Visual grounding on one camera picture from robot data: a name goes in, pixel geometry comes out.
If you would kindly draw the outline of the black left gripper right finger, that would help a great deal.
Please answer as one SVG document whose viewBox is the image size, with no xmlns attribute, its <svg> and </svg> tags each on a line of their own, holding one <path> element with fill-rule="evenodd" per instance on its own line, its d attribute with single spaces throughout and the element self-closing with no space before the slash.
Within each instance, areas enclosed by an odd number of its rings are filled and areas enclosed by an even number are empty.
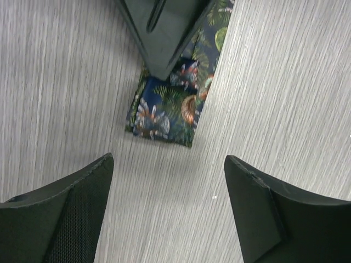
<svg viewBox="0 0 351 263">
<path fill-rule="evenodd" d="M 225 179 L 244 262 L 350 262 L 350 202 L 309 192 L 235 156 Z"/>
</svg>

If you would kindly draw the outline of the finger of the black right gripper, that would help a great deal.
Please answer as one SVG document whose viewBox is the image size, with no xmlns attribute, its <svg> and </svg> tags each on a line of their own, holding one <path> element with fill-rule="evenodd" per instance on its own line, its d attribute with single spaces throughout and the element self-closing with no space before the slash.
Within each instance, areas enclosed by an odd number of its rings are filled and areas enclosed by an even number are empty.
<svg viewBox="0 0 351 263">
<path fill-rule="evenodd" d="M 120 0 L 117 8 L 150 74 L 165 80 L 214 1 Z"/>
</svg>

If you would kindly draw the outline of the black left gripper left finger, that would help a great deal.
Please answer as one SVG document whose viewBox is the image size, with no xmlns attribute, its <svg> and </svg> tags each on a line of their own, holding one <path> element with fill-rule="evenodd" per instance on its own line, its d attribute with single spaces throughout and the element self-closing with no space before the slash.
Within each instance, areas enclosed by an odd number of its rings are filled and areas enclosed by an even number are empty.
<svg viewBox="0 0 351 263">
<path fill-rule="evenodd" d="M 114 159 L 1 203 L 1 262 L 94 262 Z"/>
</svg>

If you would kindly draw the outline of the dark floral patterned tie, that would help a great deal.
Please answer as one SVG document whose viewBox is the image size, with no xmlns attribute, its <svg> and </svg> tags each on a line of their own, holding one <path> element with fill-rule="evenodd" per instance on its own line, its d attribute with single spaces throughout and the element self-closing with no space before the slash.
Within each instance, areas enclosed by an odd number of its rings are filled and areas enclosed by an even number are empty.
<svg viewBox="0 0 351 263">
<path fill-rule="evenodd" d="M 126 117 L 127 132 L 150 140 L 192 146 L 233 6 L 234 1 L 215 1 L 165 81 L 142 69 Z"/>
</svg>

